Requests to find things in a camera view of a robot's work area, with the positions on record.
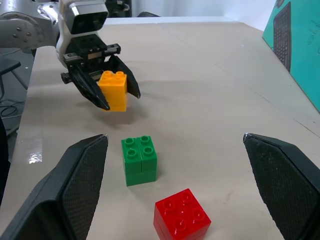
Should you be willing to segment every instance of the stacked green blocks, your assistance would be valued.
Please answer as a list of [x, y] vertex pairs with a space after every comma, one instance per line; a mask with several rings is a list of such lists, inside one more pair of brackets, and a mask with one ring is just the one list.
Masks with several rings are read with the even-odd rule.
[[157, 154], [150, 136], [121, 140], [127, 186], [157, 179]]

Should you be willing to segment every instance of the white wall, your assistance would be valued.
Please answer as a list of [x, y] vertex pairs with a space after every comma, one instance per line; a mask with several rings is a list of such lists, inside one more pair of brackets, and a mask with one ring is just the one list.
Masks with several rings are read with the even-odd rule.
[[264, 30], [275, 0], [132, 0], [132, 15], [224, 16]]

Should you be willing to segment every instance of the black cable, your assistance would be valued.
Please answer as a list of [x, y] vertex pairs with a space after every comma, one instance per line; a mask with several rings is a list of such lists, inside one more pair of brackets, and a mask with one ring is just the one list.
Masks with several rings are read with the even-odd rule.
[[[18, 111], [18, 108], [15, 107], [16, 104], [22, 104], [24, 103], [24, 101], [18, 101], [18, 102], [15, 102], [11, 105], [5, 105], [5, 106], [0, 106], [0, 108], [4, 108], [1, 112], [0, 112], [0, 116], [1, 117], [8, 117], [12, 114], [14, 114], [15, 112]], [[8, 109], [13, 109], [13, 111], [11, 111], [10, 113], [7, 113], [7, 114], [4, 114], [5, 111], [7, 111]]]

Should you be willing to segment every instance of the floor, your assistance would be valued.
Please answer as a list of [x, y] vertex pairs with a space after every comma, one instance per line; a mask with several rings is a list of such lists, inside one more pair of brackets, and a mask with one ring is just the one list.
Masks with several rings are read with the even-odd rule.
[[[30, 51], [18, 50], [16, 48], [2, 48], [0, 54], [4, 55], [8, 59], [18, 60], [21, 66], [18, 67], [15, 72], [22, 78], [22, 80], [28, 85], [34, 64], [34, 57]], [[0, 106], [11, 105], [14, 102], [22, 102], [16, 104], [17, 111], [10, 114], [11, 110], [8, 109], [5, 114], [6, 117], [1, 117], [7, 132], [8, 148], [9, 148], [9, 161], [12, 161], [13, 152], [16, 145], [17, 132], [15, 130], [20, 124], [21, 114], [24, 109], [24, 101], [27, 96], [27, 91], [18, 82], [15, 76], [9, 72], [2, 76], [4, 85], [4, 98], [0, 102]]]

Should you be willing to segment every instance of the keyboard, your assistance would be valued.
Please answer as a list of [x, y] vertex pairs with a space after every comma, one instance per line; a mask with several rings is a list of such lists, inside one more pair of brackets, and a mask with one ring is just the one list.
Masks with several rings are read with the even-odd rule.
[[273, 52], [290, 72], [291, 69], [291, 2], [273, 20]]

